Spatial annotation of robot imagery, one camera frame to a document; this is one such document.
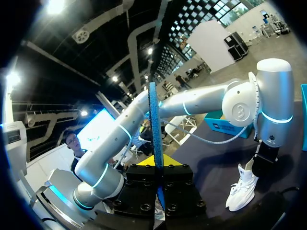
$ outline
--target robotic arm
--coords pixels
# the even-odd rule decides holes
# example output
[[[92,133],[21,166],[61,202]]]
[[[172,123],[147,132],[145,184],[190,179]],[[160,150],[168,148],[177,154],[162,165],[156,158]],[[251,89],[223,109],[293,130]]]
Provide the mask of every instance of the robotic arm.
[[[269,155],[267,159],[271,159],[271,152],[275,158],[292,120],[292,70],[288,62],[275,58],[258,62],[257,70],[256,77],[249,73],[249,80],[233,79],[171,96],[162,102],[160,116],[203,114],[222,109],[232,125],[245,127],[261,113],[260,149]],[[80,159],[75,172],[84,182],[73,193],[77,205],[91,209],[102,199],[116,196],[121,191],[123,176],[109,167],[107,161],[132,138],[148,111],[148,92],[143,91],[116,119],[116,125],[108,137]]]

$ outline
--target shoe sole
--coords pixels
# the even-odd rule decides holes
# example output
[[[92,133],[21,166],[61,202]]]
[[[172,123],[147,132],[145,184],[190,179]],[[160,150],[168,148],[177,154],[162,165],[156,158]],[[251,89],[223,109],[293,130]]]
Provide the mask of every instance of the shoe sole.
[[[244,208],[253,198],[255,197],[255,193],[253,193],[253,195],[243,204],[243,206],[242,207],[240,207],[240,208],[237,208],[236,210],[230,210],[229,209],[229,211],[231,211],[231,212],[235,212],[235,211],[238,211],[238,210],[240,210],[240,209],[242,209],[242,208]]]

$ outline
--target gray floor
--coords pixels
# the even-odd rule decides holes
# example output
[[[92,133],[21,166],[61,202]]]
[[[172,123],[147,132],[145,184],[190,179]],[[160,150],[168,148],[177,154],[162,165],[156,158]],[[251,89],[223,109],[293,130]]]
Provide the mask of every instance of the gray floor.
[[[219,84],[233,78],[248,79],[248,72],[252,71],[256,74],[257,62],[266,58],[281,58],[291,64],[295,81],[295,100],[301,101],[301,84],[307,83],[307,62],[294,34],[282,35],[279,38],[271,37],[254,43],[249,47],[249,54],[242,60],[210,75],[205,72],[200,73],[198,78],[189,82],[189,85],[196,88]],[[199,125],[203,121],[204,114],[196,115],[194,118]],[[180,134],[178,139],[183,138],[181,131],[174,132],[174,135],[176,133]],[[179,145],[173,141],[170,146],[164,147],[164,154],[171,156],[178,147]]]

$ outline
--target teal bin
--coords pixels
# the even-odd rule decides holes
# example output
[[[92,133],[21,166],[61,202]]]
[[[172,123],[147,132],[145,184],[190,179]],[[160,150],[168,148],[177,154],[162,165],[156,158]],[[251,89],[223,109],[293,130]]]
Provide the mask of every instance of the teal bin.
[[[301,85],[302,88],[302,96],[303,96],[303,115],[304,115],[304,142],[303,142],[303,151],[307,151],[307,84]]]
[[[226,133],[233,136],[237,135],[242,130],[243,127],[233,126],[227,120],[220,119],[222,115],[223,112],[221,110],[210,112],[205,116],[204,120],[207,122],[207,124],[213,131]],[[252,128],[253,124],[250,124],[239,137],[248,138]]]

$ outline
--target display screen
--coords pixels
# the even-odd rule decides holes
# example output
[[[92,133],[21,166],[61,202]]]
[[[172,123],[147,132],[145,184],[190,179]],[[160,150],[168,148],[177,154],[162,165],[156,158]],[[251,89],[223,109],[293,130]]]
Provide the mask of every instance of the display screen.
[[[101,110],[77,135],[81,148],[89,150],[106,139],[114,128],[115,119],[106,109]]]

